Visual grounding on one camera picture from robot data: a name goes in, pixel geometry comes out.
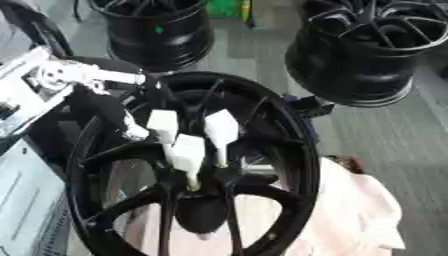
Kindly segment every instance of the pink cloth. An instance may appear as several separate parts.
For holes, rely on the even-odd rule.
[[[272,225],[280,213],[278,203],[253,196],[237,198],[243,243],[250,245]],[[158,207],[151,207],[142,243],[149,255],[157,255]],[[391,193],[369,175],[352,174],[322,159],[321,184],[313,214],[287,256],[387,256],[391,249],[404,249],[396,227],[401,208]],[[177,222],[171,234],[171,255],[230,255],[227,225],[210,240],[202,241],[184,231]]]

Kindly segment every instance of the white plastic holder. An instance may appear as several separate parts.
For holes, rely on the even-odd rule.
[[[173,167],[187,174],[188,188],[191,191],[199,190],[198,173],[205,157],[204,138],[179,134],[172,153]]]
[[[160,136],[165,157],[169,163],[173,163],[172,145],[179,131],[177,113],[172,110],[154,109],[148,119],[147,128],[157,131]]]
[[[238,139],[239,124],[227,109],[205,118],[205,133],[217,149],[218,167],[227,167],[227,145]]]

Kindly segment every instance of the wheel rim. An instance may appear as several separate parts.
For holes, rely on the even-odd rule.
[[[155,144],[154,139],[120,145],[123,141],[117,140],[114,132],[105,129],[101,121],[95,118],[83,131],[68,164],[68,202],[82,240],[95,255],[145,255],[127,244],[115,232],[112,226],[113,220],[140,206],[160,204],[162,217],[160,220],[159,255],[170,255],[169,229],[176,211],[179,209],[178,202],[185,199],[186,196],[217,193],[217,198],[222,199],[221,202],[225,206],[223,209],[232,236],[233,254],[276,255],[283,252],[306,224],[313,209],[319,185],[318,156],[303,122],[293,116],[292,111],[277,95],[243,78],[217,73],[194,72],[175,74],[165,77],[163,80],[170,86],[175,96],[187,105],[187,108],[181,106],[183,110],[180,112],[184,111],[180,113],[181,132],[200,134],[198,129],[200,122],[191,122],[195,118],[191,114],[195,112],[201,116],[209,111],[214,111],[216,107],[221,107],[220,104],[217,104],[216,97],[221,97],[222,92],[224,95],[228,94],[223,96],[224,98],[232,98],[229,102],[232,102],[234,106],[229,106],[227,109],[235,115],[240,124],[245,126],[246,132],[237,142],[230,145],[231,164],[229,168],[215,168],[210,161],[213,158],[211,154],[204,161],[201,170],[200,180],[204,184],[204,188],[196,194],[188,192],[185,189],[184,175],[169,169],[170,167],[163,161],[161,146]],[[243,96],[237,100],[233,96],[234,94]],[[128,103],[128,107],[134,109],[133,114],[137,122],[142,123],[146,120],[141,117],[148,116],[148,105],[144,103],[144,97],[146,96],[136,96],[135,100]],[[210,100],[216,101],[212,104],[214,107],[208,105]],[[252,107],[249,108],[249,105],[246,105],[247,111],[238,111],[237,109],[241,109],[243,106],[236,105],[243,100],[250,102],[249,105]],[[168,108],[178,109],[179,102],[162,104]],[[198,107],[196,104],[201,102],[205,103],[202,107]],[[276,118],[276,122],[263,121],[273,117]],[[276,129],[273,128],[275,127],[272,126],[273,123],[280,125]],[[264,131],[256,131],[254,126],[262,126]],[[111,149],[104,151],[104,148],[110,148],[111,145],[113,145]],[[260,148],[263,151],[265,146],[260,145],[269,145],[280,154],[277,155],[275,161],[282,162],[285,166],[284,172],[288,179],[289,192],[268,186],[269,182],[263,178],[241,175],[239,172],[239,157],[242,156],[242,152],[248,148]],[[114,160],[128,158],[141,158],[150,163],[156,170],[158,183],[134,197],[104,209],[100,198],[102,193],[100,183],[101,175],[104,172],[107,175],[107,168],[104,170],[100,167]],[[241,194],[266,197],[279,202],[283,207],[282,213],[274,225],[265,235],[247,248],[242,247],[240,228],[233,203],[234,198]]]

